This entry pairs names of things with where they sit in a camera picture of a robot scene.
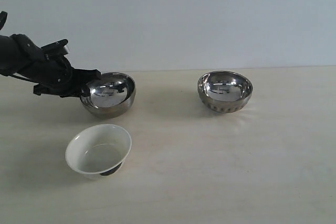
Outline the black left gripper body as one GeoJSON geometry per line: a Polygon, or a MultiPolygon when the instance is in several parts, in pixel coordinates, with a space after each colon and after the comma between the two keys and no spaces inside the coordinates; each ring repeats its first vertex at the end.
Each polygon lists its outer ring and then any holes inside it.
{"type": "Polygon", "coordinates": [[[28,61],[25,67],[25,77],[34,82],[33,94],[56,95],[71,97],[76,94],[74,68],[63,51],[49,56],[46,61],[37,59],[25,53],[28,61]]]}

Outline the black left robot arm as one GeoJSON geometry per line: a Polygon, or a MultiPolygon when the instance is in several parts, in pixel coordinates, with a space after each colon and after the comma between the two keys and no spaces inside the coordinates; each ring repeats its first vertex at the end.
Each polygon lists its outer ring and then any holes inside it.
{"type": "Polygon", "coordinates": [[[97,69],[76,69],[66,58],[67,39],[38,47],[23,34],[1,36],[1,75],[34,83],[35,95],[87,97],[87,84],[101,78],[97,69]]]}

